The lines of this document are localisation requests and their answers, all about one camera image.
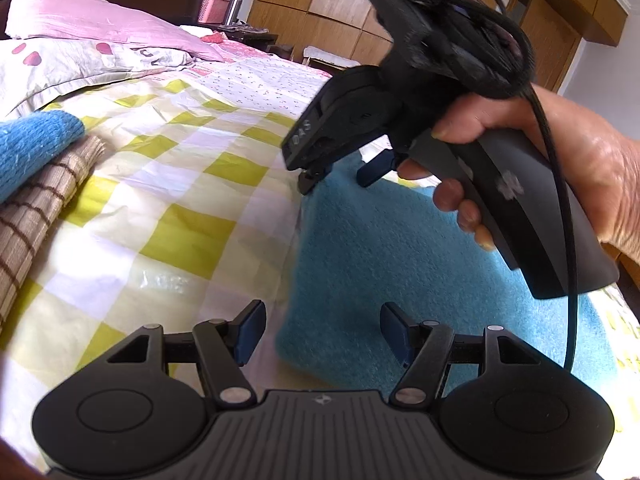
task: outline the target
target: towel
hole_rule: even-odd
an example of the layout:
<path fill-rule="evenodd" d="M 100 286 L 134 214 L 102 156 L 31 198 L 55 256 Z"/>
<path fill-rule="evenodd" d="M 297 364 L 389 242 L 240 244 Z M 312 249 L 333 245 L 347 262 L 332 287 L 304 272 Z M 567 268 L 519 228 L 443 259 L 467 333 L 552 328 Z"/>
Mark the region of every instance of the towel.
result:
<path fill-rule="evenodd" d="M 0 203 L 82 134 L 80 119 L 62 110 L 0 123 Z"/>
<path fill-rule="evenodd" d="M 455 214 L 433 205 L 432 188 L 380 180 L 356 184 L 355 153 L 303 200 L 289 311 L 276 338 L 281 358 L 339 388 L 388 395 L 402 375 L 379 326 L 380 306 L 396 302 L 415 320 L 458 333 L 500 324 L 561 363 L 567 302 L 535 300 L 521 272 L 460 231 Z M 452 367 L 447 389 L 477 375 Z M 580 298 L 574 374 L 599 390 L 616 377 L 604 327 Z"/>
<path fill-rule="evenodd" d="M 103 150 L 97 137 L 83 137 L 0 205 L 0 332 L 51 225 Z"/>

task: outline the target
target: thermos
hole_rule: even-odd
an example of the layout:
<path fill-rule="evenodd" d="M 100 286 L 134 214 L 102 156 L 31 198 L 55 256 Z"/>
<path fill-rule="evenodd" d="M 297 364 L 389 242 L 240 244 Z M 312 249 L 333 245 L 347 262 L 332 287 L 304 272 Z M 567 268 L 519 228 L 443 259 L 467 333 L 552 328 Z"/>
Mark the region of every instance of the thermos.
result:
<path fill-rule="evenodd" d="M 231 25 L 236 22 L 241 5 L 242 0 L 229 0 L 229 6 L 226 8 L 225 17 L 222 21 L 223 25 Z"/>

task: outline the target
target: checkered bedspread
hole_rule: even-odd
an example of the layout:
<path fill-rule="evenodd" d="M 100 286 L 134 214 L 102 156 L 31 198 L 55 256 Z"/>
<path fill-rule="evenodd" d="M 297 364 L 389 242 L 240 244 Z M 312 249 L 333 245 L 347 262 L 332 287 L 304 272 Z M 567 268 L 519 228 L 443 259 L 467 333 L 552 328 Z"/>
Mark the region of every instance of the checkered bedspread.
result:
<path fill-rule="evenodd" d="M 294 121 L 196 86 L 165 73 L 49 105 L 80 117 L 107 149 L 0 334 L 0 435 L 39 466 L 38 400 L 142 324 L 189 331 L 259 298 L 272 325 L 261 346 L 272 347 L 300 205 L 279 157 Z M 260 390 L 274 386 L 277 364 L 273 349 L 258 353 L 246 373 Z M 171 372 L 196 380 L 193 366 Z"/>

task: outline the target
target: pink plastic basket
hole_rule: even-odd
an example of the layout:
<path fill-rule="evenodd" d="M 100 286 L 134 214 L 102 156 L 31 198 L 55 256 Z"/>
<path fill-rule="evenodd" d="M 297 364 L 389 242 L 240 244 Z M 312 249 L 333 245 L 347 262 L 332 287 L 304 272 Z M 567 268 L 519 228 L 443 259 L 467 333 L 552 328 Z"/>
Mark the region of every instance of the pink plastic basket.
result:
<path fill-rule="evenodd" d="M 200 12 L 198 13 L 198 22 L 222 23 L 228 6 L 229 0 L 202 0 Z"/>

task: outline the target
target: rolled blue towel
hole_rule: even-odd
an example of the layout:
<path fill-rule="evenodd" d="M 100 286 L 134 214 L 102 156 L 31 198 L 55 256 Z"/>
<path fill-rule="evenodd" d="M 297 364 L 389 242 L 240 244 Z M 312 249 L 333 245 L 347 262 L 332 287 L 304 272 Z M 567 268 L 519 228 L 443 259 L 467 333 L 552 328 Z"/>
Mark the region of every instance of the rolled blue towel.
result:
<path fill-rule="evenodd" d="M 0 123 L 0 203 L 82 134 L 82 121 L 62 110 Z"/>
<path fill-rule="evenodd" d="M 433 189 L 380 180 L 355 182 L 358 154 L 303 200 L 302 232 L 290 308 L 278 354 L 340 388 L 390 393 L 402 375 L 379 326 L 380 306 L 394 301 L 415 320 L 435 319 L 458 333 L 500 324 L 558 363 L 566 347 L 567 303 L 535 300 L 521 272 L 507 268 L 460 231 L 455 214 L 433 205 Z M 477 367 L 454 366 L 448 386 Z M 600 317 L 580 298 L 574 374 L 595 390 L 616 365 Z"/>

